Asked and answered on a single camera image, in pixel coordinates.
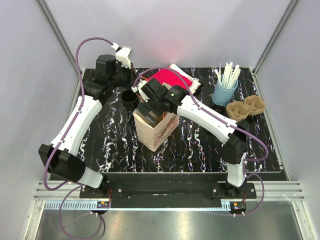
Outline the paper takeout bag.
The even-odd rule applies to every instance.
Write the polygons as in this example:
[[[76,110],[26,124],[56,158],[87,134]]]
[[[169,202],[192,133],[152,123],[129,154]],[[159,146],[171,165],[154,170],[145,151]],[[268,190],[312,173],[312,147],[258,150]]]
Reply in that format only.
[[[138,140],[155,152],[179,125],[180,116],[169,112],[153,112],[145,102],[133,112]]]

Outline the black coffee cup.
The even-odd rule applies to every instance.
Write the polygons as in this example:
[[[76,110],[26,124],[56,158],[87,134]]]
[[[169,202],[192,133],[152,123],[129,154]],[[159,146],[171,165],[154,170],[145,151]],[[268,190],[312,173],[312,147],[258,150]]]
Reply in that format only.
[[[140,103],[138,96],[130,89],[124,90],[122,92],[121,100],[123,106],[129,114],[132,114]]]

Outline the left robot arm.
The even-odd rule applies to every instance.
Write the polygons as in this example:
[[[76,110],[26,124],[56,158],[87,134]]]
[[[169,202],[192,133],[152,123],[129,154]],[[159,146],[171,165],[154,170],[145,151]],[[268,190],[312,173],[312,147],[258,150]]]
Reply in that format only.
[[[131,87],[135,76],[129,54],[121,52],[100,55],[95,69],[84,71],[83,90],[69,119],[57,137],[49,145],[42,144],[38,150],[45,174],[88,186],[97,198],[103,198],[108,193],[106,179],[87,167],[78,157],[78,151],[90,124],[113,90]]]

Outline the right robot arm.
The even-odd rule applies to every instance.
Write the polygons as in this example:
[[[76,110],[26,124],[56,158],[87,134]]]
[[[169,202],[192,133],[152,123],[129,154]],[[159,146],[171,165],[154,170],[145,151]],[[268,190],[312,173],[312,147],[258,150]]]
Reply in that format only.
[[[246,177],[244,159],[247,156],[249,138],[241,132],[248,130],[245,121],[238,123],[227,118],[195,99],[194,95],[179,85],[170,89],[160,84],[155,78],[142,80],[134,91],[151,105],[152,110],[178,114],[185,117],[213,134],[222,144],[220,157],[226,162],[226,191],[232,198],[239,198],[245,192]]]

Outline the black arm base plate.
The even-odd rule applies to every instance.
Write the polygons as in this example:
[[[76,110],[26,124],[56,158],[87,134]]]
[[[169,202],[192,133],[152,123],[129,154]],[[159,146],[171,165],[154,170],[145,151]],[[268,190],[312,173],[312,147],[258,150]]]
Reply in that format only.
[[[204,209],[221,207],[221,200],[255,200],[253,183],[246,182],[243,194],[230,195],[226,173],[106,173],[106,186],[111,192],[95,194],[86,187],[83,199],[111,197],[113,209]]]

